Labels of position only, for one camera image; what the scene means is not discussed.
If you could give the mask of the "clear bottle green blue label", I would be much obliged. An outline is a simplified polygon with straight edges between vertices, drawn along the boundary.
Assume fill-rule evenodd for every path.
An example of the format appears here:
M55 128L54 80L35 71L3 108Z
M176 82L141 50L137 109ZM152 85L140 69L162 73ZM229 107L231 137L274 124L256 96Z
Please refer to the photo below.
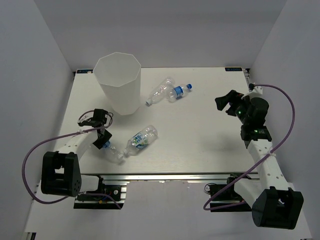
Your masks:
M158 131L153 125L148 125L133 137L126 144L123 153L126 157L137 155L142 149L148 147L158 138Z

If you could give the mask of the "clear bottle blue cap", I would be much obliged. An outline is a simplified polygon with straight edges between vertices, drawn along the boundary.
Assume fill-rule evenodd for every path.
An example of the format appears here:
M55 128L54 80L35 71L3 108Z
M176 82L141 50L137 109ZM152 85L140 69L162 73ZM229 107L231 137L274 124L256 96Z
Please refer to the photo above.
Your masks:
M170 103L175 102L178 99L186 97L192 90L193 86L189 84L181 84L174 88L171 88L167 92L167 99Z

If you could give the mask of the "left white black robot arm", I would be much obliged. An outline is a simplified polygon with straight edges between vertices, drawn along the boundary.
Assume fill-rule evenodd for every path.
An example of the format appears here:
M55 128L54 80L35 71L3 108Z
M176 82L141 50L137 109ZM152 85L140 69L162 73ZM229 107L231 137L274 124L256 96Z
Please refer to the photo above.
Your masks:
M89 147L100 150L111 139L112 134L107 128L111 126L114 114L99 108L87 113L93 115L79 117L79 130L66 144L44 154L41 171L41 191L44 194L76 197L82 186L80 159Z

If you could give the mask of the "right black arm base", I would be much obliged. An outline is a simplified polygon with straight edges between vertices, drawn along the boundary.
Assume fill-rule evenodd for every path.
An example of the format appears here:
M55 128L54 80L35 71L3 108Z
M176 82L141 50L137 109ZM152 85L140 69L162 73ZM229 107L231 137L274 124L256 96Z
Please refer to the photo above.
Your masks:
M223 189L227 184L231 183L233 180L235 180L239 175L231 174L227 180L226 183L216 183L216 182L210 182L207 183L204 186L204 192L211 197L216 194L219 190ZM234 191L234 186L232 185L230 188L222 192L220 195L218 195L213 201L210 202L209 207L210 208L217 208L232 204L237 204L240 202L243 202L243 198ZM247 204L241 204L237 206L230 206L230 207L224 207L220 209L214 209L211 210L212 213L214 212L251 212L251 207Z

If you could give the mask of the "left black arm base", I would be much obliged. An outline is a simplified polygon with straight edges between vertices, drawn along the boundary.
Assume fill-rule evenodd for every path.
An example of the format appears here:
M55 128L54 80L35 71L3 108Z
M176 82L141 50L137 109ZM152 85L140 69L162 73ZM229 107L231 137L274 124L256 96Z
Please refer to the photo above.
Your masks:
M74 209L81 210L120 210L126 199L128 181L107 179L99 176L97 190L78 195Z

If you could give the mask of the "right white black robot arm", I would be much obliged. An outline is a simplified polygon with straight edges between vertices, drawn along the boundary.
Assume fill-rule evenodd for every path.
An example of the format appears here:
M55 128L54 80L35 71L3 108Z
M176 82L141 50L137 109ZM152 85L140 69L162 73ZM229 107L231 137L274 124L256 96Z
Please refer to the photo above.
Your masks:
M226 113L242 123L241 139L254 161L260 181L260 185L256 185L244 176L225 187L226 195L233 200L242 197L250 206L257 227L293 230L304 198L301 192L291 188L272 153L272 138L265 126L269 103L235 90L215 98L215 103L219 111L229 106Z

